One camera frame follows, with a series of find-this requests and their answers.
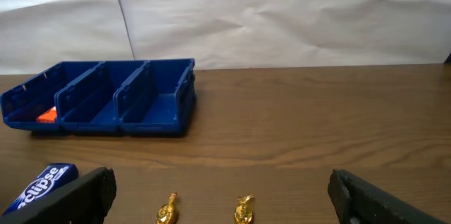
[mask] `gold wrapped candy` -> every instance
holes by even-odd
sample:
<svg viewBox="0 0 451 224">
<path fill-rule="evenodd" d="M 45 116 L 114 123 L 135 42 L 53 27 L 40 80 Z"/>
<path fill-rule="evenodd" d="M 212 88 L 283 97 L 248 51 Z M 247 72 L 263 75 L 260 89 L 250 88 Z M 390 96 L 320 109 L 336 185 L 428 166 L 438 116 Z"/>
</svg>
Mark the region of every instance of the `gold wrapped candy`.
<svg viewBox="0 0 451 224">
<path fill-rule="evenodd" d="M 169 197 L 169 203 L 160 208 L 156 214 L 156 224 L 174 224 L 178 218 L 178 211 L 175 209 L 174 201 L 177 197 L 177 192 L 174 192 Z"/>
<path fill-rule="evenodd" d="M 250 224 L 254 221 L 252 203 L 254 196 L 238 197 L 238 206 L 235 210 L 235 224 Z"/>
</svg>

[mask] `orange packet inside bin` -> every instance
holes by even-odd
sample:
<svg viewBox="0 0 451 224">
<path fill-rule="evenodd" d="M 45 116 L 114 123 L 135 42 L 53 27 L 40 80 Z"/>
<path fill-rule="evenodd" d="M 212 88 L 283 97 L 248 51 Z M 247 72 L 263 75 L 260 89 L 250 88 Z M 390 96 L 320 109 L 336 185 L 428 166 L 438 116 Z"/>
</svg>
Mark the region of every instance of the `orange packet inside bin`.
<svg viewBox="0 0 451 224">
<path fill-rule="evenodd" d="M 56 107 L 53 106 L 48 111 L 37 117 L 36 121 L 39 123 L 55 123 L 57 116 L 58 115 L 56 114 Z"/>
</svg>

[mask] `blue plastic bin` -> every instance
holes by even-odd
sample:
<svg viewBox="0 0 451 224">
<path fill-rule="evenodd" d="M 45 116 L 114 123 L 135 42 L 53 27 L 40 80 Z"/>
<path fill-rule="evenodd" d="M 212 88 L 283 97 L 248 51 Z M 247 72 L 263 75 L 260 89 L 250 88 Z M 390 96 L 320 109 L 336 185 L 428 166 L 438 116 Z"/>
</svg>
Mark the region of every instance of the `blue plastic bin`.
<svg viewBox="0 0 451 224">
<path fill-rule="evenodd" d="M 5 124 L 34 131 L 185 131 L 194 59 L 61 62 L 1 95 Z M 55 123 L 38 116 L 56 107 Z"/>
</svg>

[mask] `wooden table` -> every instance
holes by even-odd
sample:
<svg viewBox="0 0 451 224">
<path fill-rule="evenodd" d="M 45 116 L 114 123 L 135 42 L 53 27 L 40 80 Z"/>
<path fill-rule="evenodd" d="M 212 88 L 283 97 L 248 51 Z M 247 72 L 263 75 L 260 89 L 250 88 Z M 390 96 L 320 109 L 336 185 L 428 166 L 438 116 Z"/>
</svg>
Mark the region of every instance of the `wooden table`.
<svg viewBox="0 0 451 224">
<path fill-rule="evenodd" d="M 113 168 L 106 223 L 154 223 L 169 194 L 178 224 L 230 224 L 256 197 L 256 224 L 337 223 L 326 187 L 346 168 L 451 222 L 451 67 L 198 70 L 183 138 L 35 137 L 0 125 L 0 207 L 51 162 Z M 29 75 L 0 77 L 4 92 Z"/>
</svg>

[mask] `wrinkled white paper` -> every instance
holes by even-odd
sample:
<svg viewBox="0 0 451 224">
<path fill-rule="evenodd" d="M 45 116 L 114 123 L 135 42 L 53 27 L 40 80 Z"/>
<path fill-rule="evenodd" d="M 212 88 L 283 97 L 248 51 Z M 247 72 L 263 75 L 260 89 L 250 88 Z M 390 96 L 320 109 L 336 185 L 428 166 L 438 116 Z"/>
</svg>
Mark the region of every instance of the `wrinkled white paper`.
<svg viewBox="0 0 451 224">
<path fill-rule="evenodd" d="M 137 59 L 197 68 L 442 63 L 451 0 L 121 0 Z"/>
<path fill-rule="evenodd" d="M 0 0 L 0 74 L 133 59 L 118 0 Z"/>
</svg>

